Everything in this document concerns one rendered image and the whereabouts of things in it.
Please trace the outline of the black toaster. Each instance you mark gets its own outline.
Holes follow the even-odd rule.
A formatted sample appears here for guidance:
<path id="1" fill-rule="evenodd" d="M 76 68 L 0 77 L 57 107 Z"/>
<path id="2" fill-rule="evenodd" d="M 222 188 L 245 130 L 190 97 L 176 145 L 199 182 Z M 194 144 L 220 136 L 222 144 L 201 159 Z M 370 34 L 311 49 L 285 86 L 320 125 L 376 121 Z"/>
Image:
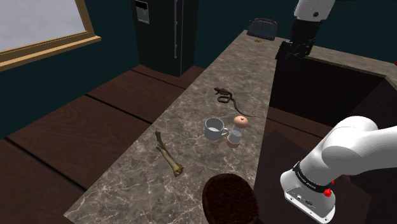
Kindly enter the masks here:
<path id="1" fill-rule="evenodd" d="M 269 18 L 256 18 L 250 21 L 247 35 L 274 41 L 277 34 L 277 22 Z"/>

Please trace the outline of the brown lizard figure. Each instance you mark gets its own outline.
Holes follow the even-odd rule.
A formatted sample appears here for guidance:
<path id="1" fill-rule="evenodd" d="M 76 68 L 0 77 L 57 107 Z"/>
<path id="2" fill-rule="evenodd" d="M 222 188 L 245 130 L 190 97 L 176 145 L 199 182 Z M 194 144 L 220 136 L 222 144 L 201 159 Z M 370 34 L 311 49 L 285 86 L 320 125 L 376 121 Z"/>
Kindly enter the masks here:
<path id="1" fill-rule="evenodd" d="M 252 117 L 251 115 L 244 114 L 243 112 L 241 112 L 238 109 L 237 101 L 233 98 L 233 94 L 230 91 L 228 91 L 224 88 L 219 88 L 219 87 L 214 87 L 214 90 L 216 91 L 215 95 L 219 94 L 219 96 L 217 98 L 218 102 L 228 104 L 230 101 L 232 101 L 233 106 L 238 113 L 240 113 L 243 116 Z"/>

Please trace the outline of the pink-capped glass grinder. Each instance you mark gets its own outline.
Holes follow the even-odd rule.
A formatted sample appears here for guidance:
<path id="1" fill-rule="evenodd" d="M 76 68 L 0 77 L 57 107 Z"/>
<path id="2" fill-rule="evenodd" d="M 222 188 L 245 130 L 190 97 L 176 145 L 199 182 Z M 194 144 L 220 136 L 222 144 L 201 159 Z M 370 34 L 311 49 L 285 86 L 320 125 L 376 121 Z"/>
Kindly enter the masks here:
<path id="1" fill-rule="evenodd" d="M 244 116 L 236 116 L 233 119 L 233 128 L 226 139 L 226 145 L 230 148 L 237 148 L 240 145 L 243 130 L 248 126 L 248 120 Z"/>

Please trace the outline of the white mug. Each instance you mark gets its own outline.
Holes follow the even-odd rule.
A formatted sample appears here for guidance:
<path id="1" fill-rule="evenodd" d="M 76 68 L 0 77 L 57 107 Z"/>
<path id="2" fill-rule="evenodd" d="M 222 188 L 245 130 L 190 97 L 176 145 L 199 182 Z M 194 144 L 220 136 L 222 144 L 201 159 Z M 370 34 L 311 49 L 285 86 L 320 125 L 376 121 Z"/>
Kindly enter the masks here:
<path id="1" fill-rule="evenodd" d="M 205 121 L 204 136 L 210 141 L 217 141 L 229 134 L 224 122 L 219 118 L 208 118 Z"/>

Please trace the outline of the black refrigerator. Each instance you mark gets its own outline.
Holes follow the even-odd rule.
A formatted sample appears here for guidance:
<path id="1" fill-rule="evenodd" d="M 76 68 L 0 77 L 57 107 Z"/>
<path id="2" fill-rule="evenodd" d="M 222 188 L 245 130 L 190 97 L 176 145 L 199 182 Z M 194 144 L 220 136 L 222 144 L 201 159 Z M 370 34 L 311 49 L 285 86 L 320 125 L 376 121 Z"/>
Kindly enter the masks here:
<path id="1" fill-rule="evenodd" d="M 195 58 L 200 0 L 130 0 L 140 64 L 181 76 Z"/>

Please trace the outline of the dark brown round bowl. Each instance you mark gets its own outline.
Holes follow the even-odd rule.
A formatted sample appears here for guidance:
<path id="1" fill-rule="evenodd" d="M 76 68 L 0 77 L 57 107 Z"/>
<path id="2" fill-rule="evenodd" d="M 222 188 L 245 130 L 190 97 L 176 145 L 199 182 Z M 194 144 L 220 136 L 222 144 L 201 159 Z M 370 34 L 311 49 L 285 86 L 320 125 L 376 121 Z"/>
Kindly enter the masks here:
<path id="1" fill-rule="evenodd" d="M 217 174 L 207 181 L 202 206 L 209 224 L 256 224 L 259 217 L 253 189 L 232 173 Z"/>

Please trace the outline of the tan bone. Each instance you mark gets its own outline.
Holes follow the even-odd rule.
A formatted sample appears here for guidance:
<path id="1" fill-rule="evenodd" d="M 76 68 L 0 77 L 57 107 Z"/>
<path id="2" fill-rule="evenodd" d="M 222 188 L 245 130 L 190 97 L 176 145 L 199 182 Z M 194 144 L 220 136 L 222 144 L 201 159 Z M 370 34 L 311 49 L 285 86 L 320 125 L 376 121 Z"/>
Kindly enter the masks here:
<path id="1" fill-rule="evenodd" d="M 170 165 L 173 174 L 175 177 L 178 177 L 183 173 L 184 167 L 178 163 L 173 156 L 169 153 L 167 148 L 165 147 L 165 143 L 162 141 L 161 138 L 161 132 L 159 130 L 155 131 L 156 139 L 157 139 L 157 146 L 156 149 L 163 155 L 164 159 L 168 162 Z"/>

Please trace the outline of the wooden framed window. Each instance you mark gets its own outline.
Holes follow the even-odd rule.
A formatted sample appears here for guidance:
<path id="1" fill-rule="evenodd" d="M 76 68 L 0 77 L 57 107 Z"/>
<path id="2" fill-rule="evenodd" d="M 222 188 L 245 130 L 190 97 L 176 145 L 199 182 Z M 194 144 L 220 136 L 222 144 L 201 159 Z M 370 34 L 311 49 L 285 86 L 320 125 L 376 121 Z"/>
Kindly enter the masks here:
<path id="1" fill-rule="evenodd" d="M 100 40 L 85 0 L 0 0 L 0 72 Z"/>

